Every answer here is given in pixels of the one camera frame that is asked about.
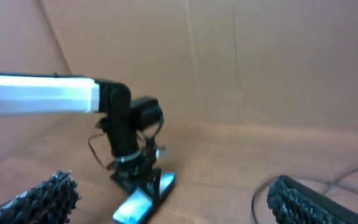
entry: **cardboard surface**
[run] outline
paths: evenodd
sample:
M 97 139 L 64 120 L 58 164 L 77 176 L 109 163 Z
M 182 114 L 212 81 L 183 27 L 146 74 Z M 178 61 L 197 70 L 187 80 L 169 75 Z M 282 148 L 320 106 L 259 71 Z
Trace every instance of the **cardboard surface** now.
M 86 143 L 97 116 L 79 115 L 0 163 L 0 203 L 48 179 L 58 169 L 72 170 L 83 197 L 70 215 L 77 224 L 112 223 L 127 195 L 109 179 Z M 168 158 L 156 166 L 174 171 L 176 186 L 150 223 L 252 223 L 254 190 L 267 178 L 306 175 L 332 179 L 358 163 L 358 133 L 260 126 L 167 122 L 157 141 Z M 99 158 L 112 161 L 106 137 L 92 141 Z M 323 190 L 326 186 L 307 182 Z M 358 173 L 344 185 L 358 190 Z M 261 223 L 274 223 L 264 192 L 256 211 Z M 329 196 L 358 213 L 358 196 L 334 189 Z
M 358 1 L 43 1 L 75 73 L 169 119 L 358 130 Z
M 37 1 L 0 0 L 0 72 L 69 73 Z M 0 118 L 0 161 L 66 117 Z

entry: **silver metal bar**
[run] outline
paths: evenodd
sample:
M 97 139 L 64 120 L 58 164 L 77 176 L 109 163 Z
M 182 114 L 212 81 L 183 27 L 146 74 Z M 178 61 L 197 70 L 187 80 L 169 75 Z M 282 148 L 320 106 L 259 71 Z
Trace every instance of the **silver metal bar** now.
M 91 78 L 0 75 L 0 116 L 98 110 L 99 85 Z

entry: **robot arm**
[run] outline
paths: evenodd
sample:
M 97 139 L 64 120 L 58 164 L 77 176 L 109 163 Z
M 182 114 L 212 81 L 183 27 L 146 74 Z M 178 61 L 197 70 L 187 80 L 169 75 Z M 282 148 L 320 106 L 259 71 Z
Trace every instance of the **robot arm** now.
M 122 83 L 88 77 L 0 73 L 0 116 L 47 113 L 104 113 L 102 129 L 116 158 L 111 179 L 131 196 L 114 213 L 120 223 L 140 223 L 173 187 L 173 173 L 153 168 L 158 148 L 155 135 L 140 150 L 137 131 L 163 122 L 154 98 L 131 101 Z

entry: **black wire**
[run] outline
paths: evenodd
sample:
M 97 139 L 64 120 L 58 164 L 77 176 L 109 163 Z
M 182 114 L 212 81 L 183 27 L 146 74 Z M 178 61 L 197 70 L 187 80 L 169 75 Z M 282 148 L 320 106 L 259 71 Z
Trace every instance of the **black wire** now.
M 144 133 L 142 133 L 142 137 L 140 137 L 140 136 L 136 133 L 137 138 L 138 138 L 139 140 L 142 140 L 142 141 L 146 141 L 147 139 L 153 139 L 153 138 L 155 138 L 155 137 L 159 134 L 159 132 L 161 131 L 163 125 L 164 125 L 164 116 L 161 114 L 160 122 L 159 122 L 159 124 L 158 124 L 158 128 L 157 128 L 157 130 L 154 132 L 154 134 L 153 134 L 151 137 L 147 137 Z
M 101 137 L 101 136 L 103 136 L 103 135 L 104 135 L 104 133 L 103 133 L 103 134 L 94 134 L 94 135 L 90 136 L 89 139 L 88 139 L 88 145 L 89 145 L 89 148 L 91 149 L 91 152 L 92 152 L 94 158 L 97 160 L 97 162 L 99 163 L 99 165 L 100 165 L 103 169 L 107 169 L 107 170 L 108 170 L 108 168 L 107 168 L 107 167 L 102 163 L 102 161 L 99 159 L 98 155 L 97 155 L 96 152 L 94 151 L 93 146 L 92 146 L 92 144 L 91 144 L 91 140 L 92 140 L 92 139 Z
M 300 179 L 300 180 L 307 180 L 307 181 L 312 181 L 312 182 L 317 182 L 320 184 L 325 184 L 328 186 L 328 188 L 326 190 L 323 191 L 323 195 L 326 195 L 326 193 L 328 193 L 332 188 L 337 187 L 343 190 L 346 190 L 350 193 L 356 194 L 358 195 L 358 190 L 353 189 L 352 187 L 347 187 L 345 185 L 340 185 L 339 183 L 344 180 L 346 177 L 349 177 L 350 175 L 358 172 L 358 164 L 355 165 L 356 167 L 353 169 L 345 169 L 344 171 L 340 172 L 340 174 L 333 180 L 333 181 L 325 181 L 325 180 L 321 180 L 321 179 L 317 179 L 314 177 L 306 177 L 306 176 L 295 176 L 295 179 Z M 268 180 L 266 180 L 262 185 L 260 185 L 254 192 L 253 196 L 252 196 L 252 200 L 251 200 L 251 215 L 252 215 L 252 219 L 254 221 L 255 224 L 259 224 L 257 215 L 256 215 L 256 211 L 255 211 L 255 204 L 257 202 L 257 199 L 260 197 L 261 193 L 277 178 L 276 177 L 272 177 Z
M 331 185 L 329 185 L 328 188 L 322 192 L 322 194 L 323 195 L 328 194 L 328 192 L 330 190 L 332 190 L 335 187 L 335 185 L 340 183 L 346 177 L 349 177 L 350 175 L 355 174 L 356 172 L 358 172 L 358 164 L 356 164 L 354 167 L 350 167 L 350 168 L 342 171 L 341 173 L 339 173 L 337 175 L 337 177 L 334 179 L 334 181 L 331 183 Z

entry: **black cable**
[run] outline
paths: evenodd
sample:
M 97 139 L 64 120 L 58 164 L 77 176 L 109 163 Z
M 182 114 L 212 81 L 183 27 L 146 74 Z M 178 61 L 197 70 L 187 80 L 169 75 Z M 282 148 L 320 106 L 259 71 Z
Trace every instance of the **black cable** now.
M 337 177 L 334 179 L 334 181 L 331 183 L 331 185 L 329 185 L 328 188 L 322 192 L 322 194 L 323 195 L 328 194 L 328 192 L 330 190 L 332 190 L 332 188 L 334 188 L 343 179 L 345 179 L 346 177 L 349 177 L 352 174 L 355 174 L 356 172 L 358 172 L 358 164 L 356 164 L 353 167 L 350 167 L 348 169 L 345 169 L 344 171 L 342 171 L 341 173 L 339 173 L 337 175 Z
M 101 136 L 103 136 L 103 135 L 104 135 L 104 133 L 103 133 L 103 134 L 94 134 L 94 135 L 90 136 L 89 139 L 88 139 L 88 145 L 89 145 L 89 148 L 91 149 L 91 152 L 92 152 L 94 158 L 97 160 L 97 162 L 99 163 L 99 165 L 100 165 L 103 169 L 107 169 L 107 170 L 108 170 L 108 167 L 106 167 L 106 166 L 102 163 L 102 161 L 99 159 L 98 155 L 97 155 L 96 152 L 94 151 L 93 146 L 92 146 L 92 144 L 91 144 L 91 140 L 92 140 L 92 139 L 101 137 Z
M 333 181 L 325 181 L 325 180 L 321 180 L 321 179 L 317 179 L 314 177 L 303 177 L 303 176 L 296 176 L 294 177 L 295 179 L 300 179 L 300 180 L 307 180 L 307 181 L 311 181 L 311 182 L 317 182 L 320 184 L 325 184 L 328 186 L 328 188 L 323 191 L 323 195 L 326 195 L 326 193 L 328 193 L 332 188 L 334 187 L 338 187 L 340 189 L 346 190 L 350 193 L 356 194 L 358 195 L 358 190 L 353 189 L 351 187 L 347 187 L 345 185 L 340 185 L 339 183 L 344 180 L 346 177 L 349 177 L 351 174 L 354 174 L 356 172 L 358 172 L 358 164 L 355 165 L 356 167 L 353 169 L 345 169 L 344 171 L 340 172 L 340 174 L 333 180 Z M 256 215 L 256 211 L 255 211 L 255 204 L 257 199 L 259 198 L 260 194 L 276 179 L 277 177 L 272 177 L 268 180 L 266 180 L 261 186 L 259 186 L 253 196 L 252 196 L 252 200 L 251 200 L 251 215 L 252 215 L 252 219 L 254 221 L 255 224 L 259 224 L 257 215 Z
M 143 132 L 141 132 L 142 137 L 140 137 L 137 133 L 136 133 L 136 136 L 137 136 L 137 138 L 139 140 L 142 140 L 142 141 L 146 141 L 148 139 L 154 139 L 159 134 L 159 132 L 161 131 L 163 125 L 164 125 L 164 116 L 161 114 L 160 122 L 158 124 L 158 128 L 157 128 L 157 130 L 154 132 L 154 134 L 151 137 L 147 137 Z

